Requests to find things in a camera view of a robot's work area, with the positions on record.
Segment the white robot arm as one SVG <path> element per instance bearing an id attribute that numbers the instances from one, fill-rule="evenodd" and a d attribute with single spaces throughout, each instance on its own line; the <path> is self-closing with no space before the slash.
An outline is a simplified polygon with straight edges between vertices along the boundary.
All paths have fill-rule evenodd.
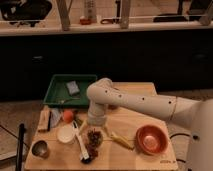
<path id="1" fill-rule="evenodd" d="M 213 99 L 192 100 L 177 96 L 130 94 L 114 88 L 109 78 L 90 84 L 87 123 L 106 123 L 106 106 L 119 106 L 169 121 L 191 133 L 185 171 L 213 171 Z"/>

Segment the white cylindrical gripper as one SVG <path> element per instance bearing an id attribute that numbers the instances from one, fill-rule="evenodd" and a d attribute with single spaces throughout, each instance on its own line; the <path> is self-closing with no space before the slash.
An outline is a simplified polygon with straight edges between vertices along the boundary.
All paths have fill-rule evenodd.
<path id="1" fill-rule="evenodd" d="M 79 131 L 82 132 L 84 129 L 86 129 L 89 123 L 90 125 L 93 125 L 93 126 L 102 126 L 102 129 L 104 130 L 104 132 L 107 135 L 110 135 L 110 130 L 108 128 L 108 125 L 105 124 L 106 120 L 107 120 L 106 106 L 103 104 L 90 102 L 87 120 L 83 121 L 83 123 L 81 124 L 79 128 Z"/>

